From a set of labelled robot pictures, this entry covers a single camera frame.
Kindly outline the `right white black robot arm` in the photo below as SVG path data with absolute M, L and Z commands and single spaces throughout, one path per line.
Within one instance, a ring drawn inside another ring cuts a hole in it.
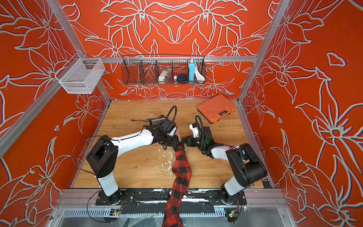
M 220 198 L 223 203 L 232 204 L 239 193 L 255 182 L 267 177 L 268 171 L 250 144 L 237 147 L 214 141 L 209 127 L 204 126 L 200 116 L 195 116 L 195 123 L 190 125 L 192 135 L 182 139 L 188 147 L 198 148 L 202 155 L 211 159 L 222 159 L 229 162 L 233 177 L 223 183 Z

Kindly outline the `red plaid sleeved forearm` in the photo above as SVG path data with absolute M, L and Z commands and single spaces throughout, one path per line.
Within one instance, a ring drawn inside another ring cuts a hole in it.
M 183 196 L 189 189 L 190 179 L 192 177 L 192 168 L 187 160 L 186 150 L 183 145 L 178 146 L 176 160 L 172 168 L 172 172 L 176 176 L 171 190 L 171 195 L 167 200 L 163 227 L 183 227 L 180 218 L 180 205 Z

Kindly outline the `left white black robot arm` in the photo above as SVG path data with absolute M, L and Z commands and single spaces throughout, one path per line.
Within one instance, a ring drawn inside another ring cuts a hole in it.
M 141 131 L 122 137 L 97 136 L 98 140 L 86 155 L 86 160 L 100 184 L 106 202 L 116 205 L 123 200 L 121 190 L 114 177 L 117 158 L 122 154 L 139 147 L 160 144 L 164 150 L 168 147 L 177 149 L 177 106 L 172 106 L 166 116 L 146 119 Z

